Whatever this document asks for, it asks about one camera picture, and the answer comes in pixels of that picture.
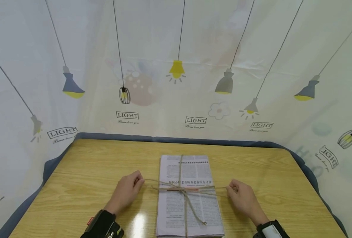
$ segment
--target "pendant lamp illustration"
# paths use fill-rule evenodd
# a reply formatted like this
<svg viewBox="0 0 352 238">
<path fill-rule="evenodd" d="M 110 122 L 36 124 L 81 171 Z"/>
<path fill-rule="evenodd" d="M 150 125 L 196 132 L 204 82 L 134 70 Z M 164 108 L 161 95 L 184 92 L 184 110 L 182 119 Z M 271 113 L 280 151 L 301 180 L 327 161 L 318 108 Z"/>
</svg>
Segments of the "pendant lamp illustration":
<svg viewBox="0 0 352 238">
<path fill-rule="evenodd" d="M 171 69 L 169 70 L 169 73 L 171 73 L 171 74 L 166 75 L 166 77 L 171 77 L 169 82 L 171 82 L 173 80 L 174 84 L 176 84 L 177 80 L 179 80 L 180 82 L 183 82 L 181 80 L 181 77 L 186 78 L 186 76 L 183 75 L 183 73 L 185 73 L 184 68 L 183 68 L 183 61 L 179 60 L 179 58 L 180 58 L 180 46 L 181 46 L 181 35 L 183 33 L 184 11 L 185 11 L 185 0 L 184 0 L 184 6 L 183 6 L 183 17 L 181 18 L 179 52 L 178 52 L 178 55 L 177 55 L 177 60 L 173 61 L 173 65 L 172 65 Z"/>
<path fill-rule="evenodd" d="M 337 143 L 343 149 L 349 148 L 352 145 L 352 130 L 343 133 L 337 140 Z"/>
<path fill-rule="evenodd" d="M 64 61 L 63 74 L 65 76 L 65 84 L 64 84 L 64 88 L 62 89 L 62 91 L 63 91 L 63 93 L 65 93 L 66 95 L 68 95 L 68 96 L 70 96 L 72 98 L 76 98 L 76 99 L 77 98 L 81 98 L 84 95 L 85 91 L 82 90 L 80 87 L 78 87 L 76 82 L 73 80 L 73 74 L 70 73 L 68 66 L 66 66 L 64 53 L 62 51 L 62 47 L 61 47 L 61 44 L 60 44 L 59 39 L 58 39 L 58 35 L 57 35 L 56 28 L 55 28 L 55 24 L 53 22 L 51 11 L 49 10 L 48 1 L 45 0 L 45 3 L 46 3 L 47 8 L 48 8 L 49 17 L 51 18 L 53 30 L 55 31 L 55 35 L 56 35 L 56 38 L 57 38 L 59 50 L 61 51 L 62 59 Z"/>
<path fill-rule="evenodd" d="M 281 51 L 282 48 L 283 48 L 284 42 L 286 42 L 288 33 L 290 32 L 291 27 L 292 27 L 293 24 L 294 24 L 294 21 L 295 21 L 295 19 L 296 19 L 296 16 L 297 16 L 297 14 L 299 13 L 300 7 L 301 7 L 301 5 L 303 4 L 303 2 L 304 2 L 304 0 L 301 1 L 300 5 L 299 5 L 299 8 L 297 9 L 297 11 L 296 11 L 296 13 L 295 13 L 294 19 L 293 19 L 293 21 L 291 22 L 290 27 L 288 28 L 288 31 L 287 31 L 287 33 L 286 33 L 286 36 L 284 37 L 284 40 L 283 40 L 283 42 L 282 42 L 282 45 L 280 46 L 279 51 L 278 51 L 278 53 L 276 54 L 276 56 L 275 56 L 275 58 L 274 58 L 274 61 L 271 63 L 271 66 L 270 66 L 270 68 L 268 69 L 268 72 L 267 72 L 266 75 L 264 76 L 263 82 L 262 82 L 262 84 L 261 84 L 261 87 L 260 87 L 259 90 L 258 90 L 258 93 L 257 93 L 256 97 L 253 98 L 253 100 L 251 101 L 251 103 L 250 103 L 244 110 L 240 110 L 240 112 L 243 112 L 242 115 L 241 115 L 241 117 L 243 117 L 245 114 L 247 114 L 245 120 L 247 120 L 247 119 L 249 118 L 249 115 L 251 115 L 251 118 L 252 118 L 252 119 L 254 119 L 254 115 L 259 115 L 259 113 L 258 113 L 258 112 L 259 112 L 259 111 L 258 111 L 258 107 L 257 107 L 257 105 L 256 105 L 257 100 L 258 100 L 258 95 L 259 95 L 259 93 L 261 92 L 261 89 L 262 89 L 262 86 L 263 86 L 263 84 L 264 84 L 264 81 L 266 80 L 268 74 L 269 74 L 270 71 L 271 71 L 271 68 L 273 67 L 273 65 L 274 65 L 274 63 L 275 63 L 275 61 L 276 61 L 276 59 L 278 58 L 278 55 L 279 55 L 280 51 Z"/>
<path fill-rule="evenodd" d="M 254 1 L 255 0 L 253 0 L 253 4 L 251 5 L 251 9 L 250 9 L 250 12 L 249 12 L 248 20 L 247 20 L 246 25 L 245 25 L 245 29 L 243 30 L 243 33 L 241 35 L 241 39 L 239 40 L 237 49 L 235 50 L 233 61 L 231 62 L 230 68 L 226 69 L 226 71 L 224 72 L 224 76 L 221 78 L 221 80 L 219 80 L 219 82 L 218 82 L 218 84 L 216 86 L 216 90 L 214 90 L 216 93 L 231 94 L 232 91 L 233 91 L 233 78 L 232 77 L 233 77 L 234 73 L 231 72 L 231 68 L 233 66 L 234 59 L 235 59 L 235 56 L 237 55 L 237 51 L 238 51 L 239 45 L 241 43 L 241 40 L 243 38 L 243 35 L 245 34 L 246 27 L 247 27 L 247 25 L 249 23 L 251 11 L 253 10 L 253 6 L 254 6 Z"/>
<path fill-rule="evenodd" d="M 321 69 L 321 71 L 319 72 L 319 74 L 313 76 L 313 78 L 311 80 L 309 80 L 308 82 L 308 86 L 304 87 L 299 93 L 297 93 L 296 95 L 294 95 L 294 97 L 296 98 L 296 100 L 299 101 L 308 101 L 308 100 L 312 100 L 315 98 L 315 86 L 316 84 L 319 83 L 319 78 L 321 73 L 323 72 L 323 70 L 325 69 L 325 67 L 329 64 L 329 62 L 332 60 L 332 58 L 336 55 L 336 53 L 338 52 L 338 50 L 342 47 L 342 45 L 346 42 L 346 40 L 349 38 L 349 36 L 352 34 L 352 30 L 349 33 L 349 35 L 345 38 L 345 40 L 341 43 L 341 45 L 337 48 L 336 52 L 334 52 L 334 54 L 331 56 L 331 58 L 328 60 L 328 62 L 324 65 L 324 67 Z"/>
<path fill-rule="evenodd" d="M 8 79 L 8 81 L 10 82 L 10 84 L 12 85 L 12 87 L 14 88 L 14 90 L 16 91 L 16 93 L 19 95 L 19 97 L 21 98 L 21 100 L 23 101 L 24 105 L 26 106 L 26 108 L 28 109 L 28 111 L 31 113 L 31 120 L 33 122 L 33 139 L 31 140 L 31 142 L 33 142 L 36 138 L 37 138 L 37 142 L 39 142 L 39 138 L 41 138 L 40 132 L 41 132 L 41 126 L 43 125 L 43 123 L 41 121 L 39 121 L 36 117 L 36 115 L 33 114 L 33 112 L 31 111 L 31 109 L 28 107 L 27 103 L 24 101 L 23 97 L 20 95 L 19 91 L 16 89 L 15 85 L 12 83 L 12 81 L 10 80 L 10 78 L 8 77 L 8 75 L 6 74 L 6 72 L 3 70 L 3 68 L 0 65 L 0 70 L 3 72 L 3 74 L 6 76 L 6 78 Z"/>
<path fill-rule="evenodd" d="M 122 60 L 121 60 L 121 50 L 119 48 L 119 38 L 118 38 L 118 26 L 117 26 L 117 17 L 115 13 L 115 4 L 113 0 L 113 8 L 114 8 L 114 19 L 115 19 L 115 30 L 117 32 L 117 43 L 118 43 L 118 54 L 119 54 L 119 65 L 121 66 L 121 75 L 122 75 L 122 85 L 123 87 L 119 88 L 119 99 L 123 104 L 129 104 L 131 102 L 131 95 L 129 93 L 128 88 L 124 86 L 124 78 L 123 78 L 123 70 L 122 70 Z"/>
</svg>

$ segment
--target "newspaper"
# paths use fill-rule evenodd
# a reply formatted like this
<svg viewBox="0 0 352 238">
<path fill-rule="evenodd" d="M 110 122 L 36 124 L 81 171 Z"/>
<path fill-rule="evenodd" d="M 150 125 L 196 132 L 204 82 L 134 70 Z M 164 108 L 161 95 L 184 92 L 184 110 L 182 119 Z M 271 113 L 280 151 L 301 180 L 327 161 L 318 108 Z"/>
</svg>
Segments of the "newspaper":
<svg viewBox="0 0 352 238">
<path fill-rule="evenodd" d="M 178 185 L 180 155 L 163 155 L 160 160 L 159 180 Z M 198 187 L 213 185 L 209 160 L 206 155 L 183 156 L 181 186 Z M 216 193 L 214 189 L 204 190 Z M 224 236 L 224 227 L 217 197 L 199 193 L 188 193 L 198 217 L 207 225 L 198 222 L 188 205 L 188 237 Z M 157 236 L 185 236 L 184 195 L 179 191 L 159 191 Z"/>
</svg>

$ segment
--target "blue fabric border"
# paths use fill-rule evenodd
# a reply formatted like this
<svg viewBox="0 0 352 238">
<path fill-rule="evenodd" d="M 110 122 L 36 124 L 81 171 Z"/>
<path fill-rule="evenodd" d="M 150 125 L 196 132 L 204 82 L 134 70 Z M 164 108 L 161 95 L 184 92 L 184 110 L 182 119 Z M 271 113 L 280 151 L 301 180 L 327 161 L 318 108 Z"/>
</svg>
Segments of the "blue fabric border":
<svg viewBox="0 0 352 238">
<path fill-rule="evenodd" d="M 344 232 L 346 237 L 348 234 L 346 233 L 345 227 L 342 224 L 341 220 L 332 213 L 331 208 L 324 201 L 319 193 L 319 185 L 317 179 L 313 172 L 305 165 L 304 160 L 300 158 L 293 151 L 278 145 L 273 142 L 264 142 L 264 141 L 237 141 L 237 140 L 207 140 L 207 139 L 186 139 L 186 138 L 169 138 L 169 137 L 151 137 L 151 136 L 128 136 L 128 135 L 112 135 L 112 134 L 102 134 L 102 133 L 78 133 L 76 135 L 75 140 L 77 139 L 98 139 L 98 140 L 126 140 L 126 141 L 146 141 L 146 142 L 163 142 L 163 143 L 185 143 L 185 144 L 200 144 L 200 145 L 224 145 L 224 146 L 243 146 L 243 147 L 261 147 L 261 148 L 281 148 L 287 150 L 293 156 L 296 163 L 299 165 L 304 175 L 307 177 L 311 185 L 313 186 L 316 193 L 319 195 L 321 200 L 326 205 L 327 209 L 336 220 L 337 224 Z M 41 188 L 44 186 L 52 172 L 55 170 L 61 159 L 64 157 L 69 147 L 57 158 L 49 160 L 44 165 L 44 173 L 43 173 L 43 183 L 38 188 L 36 192 L 34 192 L 29 198 L 27 198 L 16 211 L 11 215 L 11 217 L 7 220 L 7 222 L 0 229 L 0 238 L 8 238 L 8 236 L 12 233 L 20 219 L 23 217 L 24 213 L 31 205 L 33 200 L 36 198 Z"/>
</svg>

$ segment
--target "finger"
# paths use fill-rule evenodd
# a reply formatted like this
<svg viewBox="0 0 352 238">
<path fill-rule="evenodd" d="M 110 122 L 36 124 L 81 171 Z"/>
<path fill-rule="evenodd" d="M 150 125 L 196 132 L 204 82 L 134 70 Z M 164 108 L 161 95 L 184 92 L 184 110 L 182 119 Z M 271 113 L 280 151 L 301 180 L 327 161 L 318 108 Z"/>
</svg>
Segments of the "finger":
<svg viewBox="0 0 352 238">
<path fill-rule="evenodd" d="M 239 188 L 240 186 L 243 186 L 243 185 L 246 185 L 246 184 L 236 179 L 232 179 L 229 186 Z"/>
<path fill-rule="evenodd" d="M 136 194 L 139 193 L 139 191 L 142 188 L 143 184 L 144 184 L 144 179 L 143 178 L 136 183 L 136 185 L 134 186 L 134 191 L 135 191 Z"/>
<path fill-rule="evenodd" d="M 236 195 L 236 192 L 233 190 L 233 188 L 231 186 L 227 186 L 226 190 L 228 191 L 228 196 L 230 198 L 233 198 Z"/>
<path fill-rule="evenodd" d="M 143 179 L 143 176 L 142 176 L 142 174 L 140 173 L 139 170 L 136 170 L 135 172 L 131 173 L 129 176 L 130 176 L 131 178 L 133 178 L 134 180 L 135 180 L 136 178 L 138 178 L 138 179 Z"/>
</svg>

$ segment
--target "right hand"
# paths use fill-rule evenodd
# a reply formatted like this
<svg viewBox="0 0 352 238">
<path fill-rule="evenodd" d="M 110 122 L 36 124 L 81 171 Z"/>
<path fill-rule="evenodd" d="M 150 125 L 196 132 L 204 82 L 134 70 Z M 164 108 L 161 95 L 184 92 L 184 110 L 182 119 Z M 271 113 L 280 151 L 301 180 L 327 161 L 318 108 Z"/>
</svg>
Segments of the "right hand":
<svg viewBox="0 0 352 238">
<path fill-rule="evenodd" d="M 237 210 L 248 216 L 255 226 L 269 222 L 251 186 L 233 179 L 226 190 Z"/>
<path fill-rule="evenodd" d="M 135 200 L 143 184 L 144 178 L 139 170 L 130 175 L 123 176 L 118 182 L 118 185 L 104 210 L 117 215 Z"/>
</svg>

